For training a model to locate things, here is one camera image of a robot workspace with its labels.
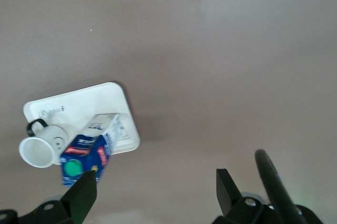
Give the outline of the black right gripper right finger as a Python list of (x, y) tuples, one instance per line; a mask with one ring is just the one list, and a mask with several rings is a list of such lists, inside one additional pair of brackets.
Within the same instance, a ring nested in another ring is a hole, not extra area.
[(242, 217), (244, 197), (227, 169), (216, 170), (216, 196), (223, 216)]

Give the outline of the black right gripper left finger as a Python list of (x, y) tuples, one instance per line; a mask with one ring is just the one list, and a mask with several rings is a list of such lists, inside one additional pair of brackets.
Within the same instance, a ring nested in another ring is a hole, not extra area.
[(95, 175), (95, 171), (85, 171), (61, 198), (61, 203), (74, 222), (85, 220), (97, 198)]

